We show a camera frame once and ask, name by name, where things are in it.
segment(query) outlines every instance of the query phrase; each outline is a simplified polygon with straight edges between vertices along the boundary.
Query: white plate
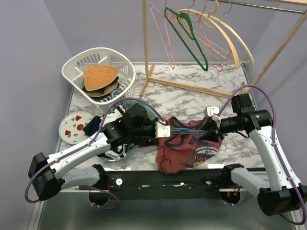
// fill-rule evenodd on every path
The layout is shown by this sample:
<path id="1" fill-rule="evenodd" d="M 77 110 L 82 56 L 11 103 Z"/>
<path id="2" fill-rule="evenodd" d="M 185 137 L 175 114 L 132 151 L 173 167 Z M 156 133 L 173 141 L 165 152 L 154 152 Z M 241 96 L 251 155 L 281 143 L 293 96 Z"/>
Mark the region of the white plate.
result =
<path id="1" fill-rule="evenodd" d="M 87 139 L 82 130 L 92 119 L 87 111 L 76 111 L 68 114 L 59 126 L 59 136 L 68 144 L 75 145 Z"/>

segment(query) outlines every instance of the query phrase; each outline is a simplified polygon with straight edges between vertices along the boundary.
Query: white laundry basket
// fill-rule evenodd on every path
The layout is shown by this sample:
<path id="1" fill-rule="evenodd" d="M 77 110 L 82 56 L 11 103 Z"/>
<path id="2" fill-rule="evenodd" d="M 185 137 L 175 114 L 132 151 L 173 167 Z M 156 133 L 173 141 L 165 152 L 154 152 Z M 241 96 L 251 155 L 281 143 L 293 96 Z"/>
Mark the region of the white laundry basket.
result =
<path id="1" fill-rule="evenodd" d="M 87 65 L 108 65 L 119 68 L 118 82 L 123 92 L 116 98 L 108 96 L 99 102 L 94 101 L 82 90 L 84 87 L 84 72 Z M 84 97 L 100 108 L 102 113 L 105 113 L 110 105 L 117 99 L 131 97 L 133 95 L 132 85 L 135 80 L 135 69 L 124 55 L 113 49 L 98 47 L 77 54 L 64 64 L 62 75 L 76 87 Z"/>

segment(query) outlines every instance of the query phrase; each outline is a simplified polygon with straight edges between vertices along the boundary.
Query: white marble surface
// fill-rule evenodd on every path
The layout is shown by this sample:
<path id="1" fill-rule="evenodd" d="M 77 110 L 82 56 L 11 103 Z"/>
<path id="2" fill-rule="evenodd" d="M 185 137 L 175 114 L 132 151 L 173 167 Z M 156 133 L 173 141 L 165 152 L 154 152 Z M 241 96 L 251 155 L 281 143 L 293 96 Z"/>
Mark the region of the white marble surface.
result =
<path id="1" fill-rule="evenodd" d="M 134 84 L 134 95 L 138 96 L 145 79 L 145 67 L 138 65 L 135 66 L 135 70 L 137 76 Z M 233 92 L 240 87 L 241 82 L 246 82 L 242 68 L 235 70 L 233 65 L 225 65 L 222 72 L 217 72 L 212 67 L 209 68 L 208 72 L 204 72 L 198 65 L 177 65 L 174 70 L 167 65 L 156 65 L 152 75 L 226 92 Z M 176 116 L 182 122 L 202 120 L 205 107 L 222 107 L 226 102 L 225 98 L 152 82 L 148 83 L 143 99 L 154 106 L 162 117 Z M 75 90 L 71 100 L 70 112 L 78 110 L 101 115 L 96 106 Z M 231 105 L 228 105 L 221 117 L 234 115 Z M 69 146 L 62 141 L 60 150 Z M 101 164 L 107 171 L 157 170 L 157 163 L 155 162 L 157 151 L 158 147 L 156 146 L 138 148 L 119 162 L 105 162 L 98 157 L 94 157 L 79 165 L 78 168 Z M 198 165 L 195 169 L 220 168 L 232 163 L 241 163 L 245 167 L 263 167 L 260 155 L 251 139 L 245 139 L 238 134 L 229 134 L 223 141 L 217 155 Z"/>

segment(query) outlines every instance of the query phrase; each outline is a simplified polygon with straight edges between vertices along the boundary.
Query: clothing rack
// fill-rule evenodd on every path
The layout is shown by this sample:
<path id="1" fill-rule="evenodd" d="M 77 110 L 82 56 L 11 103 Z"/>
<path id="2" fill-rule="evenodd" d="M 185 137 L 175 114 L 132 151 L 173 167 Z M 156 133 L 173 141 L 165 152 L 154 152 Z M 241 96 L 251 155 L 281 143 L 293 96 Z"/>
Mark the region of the clothing rack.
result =
<path id="1" fill-rule="evenodd" d="M 221 3 L 228 3 L 226 0 L 218 0 Z M 307 6 L 307 0 L 266 0 L 266 1 L 274 1 L 274 2 L 280 2 L 280 3 L 289 3 L 293 5 L 302 5 Z M 298 19 L 298 21 L 295 23 L 291 31 L 288 33 L 286 38 L 284 39 L 283 43 L 278 47 L 278 49 L 275 51 L 275 53 L 271 56 L 271 58 L 268 60 L 268 62 L 263 67 L 260 74 L 257 76 L 257 78 L 254 80 L 252 85 L 257 84 L 263 75 L 267 72 L 267 70 L 270 68 L 272 63 L 277 59 L 277 57 L 280 55 L 280 53 L 283 51 L 283 49 L 286 47 L 286 45 L 289 43 L 289 41 L 293 38 L 293 36 L 296 34 L 296 32 L 300 29 L 300 27 L 304 24 L 304 22 L 307 19 L 307 11 L 296 11 L 296 10 L 289 10 L 289 9 L 283 9 L 283 8 L 276 8 L 271 6 L 260 6 L 260 5 L 254 5 L 244 2 L 236 2 L 231 1 L 234 5 L 242 5 L 247 7 L 256 7 L 256 8 L 263 8 L 268 10 L 274 10 L 274 11 L 283 11 L 283 12 L 291 12 L 291 13 L 299 13 L 302 14 L 302 16 Z M 140 93 L 140 97 L 143 96 L 145 89 L 148 85 L 148 82 L 156 82 L 161 83 L 165 85 L 175 86 L 183 89 L 193 90 L 197 92 L 203 92 L 211 95 L 221 96 L 225 98 L 229 98 L 232 94 L 230 92 L 224 92 L 220 90 L 214 90 L 209 89 L 205 87 L 190 85 L 186 83 L 177 82 L 174 80 L 165 80 L 158 77 L 152 77 L 151 74 L 154 70 L 154 64 L 151 65 L 149 69 L 149 58 L 148 58 L 148 27 L 147 27 L 147 0 L 142 0 L 142 16 L 143 16 L 143 42 L 144 42 L 144 54 L 145 54 L 145 74 L 146 79 L 143 85 L 143 88 Z M 252 88 L 248 89 L 247 93 L 250 93 L 252 91 Z"/>

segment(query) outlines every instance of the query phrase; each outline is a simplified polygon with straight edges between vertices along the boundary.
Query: wooden pole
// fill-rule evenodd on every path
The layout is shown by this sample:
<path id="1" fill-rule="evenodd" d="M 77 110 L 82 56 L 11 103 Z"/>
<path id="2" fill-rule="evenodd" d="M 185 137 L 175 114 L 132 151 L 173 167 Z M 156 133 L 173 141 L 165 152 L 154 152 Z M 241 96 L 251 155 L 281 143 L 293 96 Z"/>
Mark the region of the wooden pole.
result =
<path id="1" fill-rule="evenodd" d="M 299 18 L 299 20 L 293 26 L 293 28 L 288 33 L 288 35 L 285 38 L 285 40 L 283 41 L 283 43 L 279 46 L 279 48 L 276 50 L 276 52 L 272 55 L 272 57 L 269 59 L 267 64 L 265 64 L 263 70 L 260 72 L 260 74 L 254 80 L 252 85 L 257 84 L 260 81 L 260 79 L 267 72 L 267 70 L 270 68 L 270 66 L 273 64 L 273 62 L 277 59 L 277 57 L 280 55 L 280 53 L 283 51 L 283 49 L 286 47 L 286 45 L 289 43 L 289 41 L 293 38 L 293 36 L 296 34 L 296 32 L 299 30 L 299 28 L 304 24 L 306 19 L 307 19 L 307 11 L 305 11 L 305 13 Z M 253 88 L 249 88 L 247 93 L 250 93 L 252 90 L 253 90 Z"/>
<path id="2" fill-rule="evenodd" d="M 147 28 L 147 2 L 142 0 L 142 14 L 143 14 L 143 39 L 144 39 L 144 55 L 145 55 L 145 83 L 140 93 L 140 97 L 143 96 L 145 88 L 148 84 L 149 70 L 148 70 L 148 28 Z"/>

